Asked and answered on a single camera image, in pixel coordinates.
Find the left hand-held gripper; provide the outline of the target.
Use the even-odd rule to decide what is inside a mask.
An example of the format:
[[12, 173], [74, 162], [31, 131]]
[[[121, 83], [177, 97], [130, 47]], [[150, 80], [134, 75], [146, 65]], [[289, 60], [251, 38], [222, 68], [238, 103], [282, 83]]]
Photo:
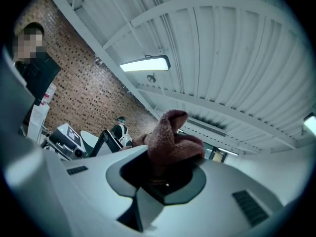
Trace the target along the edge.
[[43, 149], [51, 147], [66, 160], [80, 159], [86, 153], [81, 136], [67, 123], [57, 127], [40, 146]]

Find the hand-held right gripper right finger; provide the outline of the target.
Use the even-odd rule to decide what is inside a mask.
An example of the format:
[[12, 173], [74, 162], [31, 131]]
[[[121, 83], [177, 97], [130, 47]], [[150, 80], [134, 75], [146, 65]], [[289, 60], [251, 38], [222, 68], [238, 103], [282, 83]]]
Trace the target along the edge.
[[241, 201], [255, 201], [269, 218], [283, 209], [278, 197], [240, 170], [212, 160], [199, 160], [203, 190], [190, 202], [163, 205], [143, 188], [136, 194], [142, 234], [149, 237], [231, 237], [265, 219]]

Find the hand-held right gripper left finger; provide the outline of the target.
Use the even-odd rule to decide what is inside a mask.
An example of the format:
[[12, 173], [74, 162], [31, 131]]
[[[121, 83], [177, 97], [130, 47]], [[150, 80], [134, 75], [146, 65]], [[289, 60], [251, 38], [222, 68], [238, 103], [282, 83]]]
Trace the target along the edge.
[[111, 155], [61, 161], [44, 151], [44, 230], [53, 237], [144, 237], [118, 218], [134, 208], [132, 198], [118, 195], [106, 171], [123, 160], [132, 160], [146, 146]]

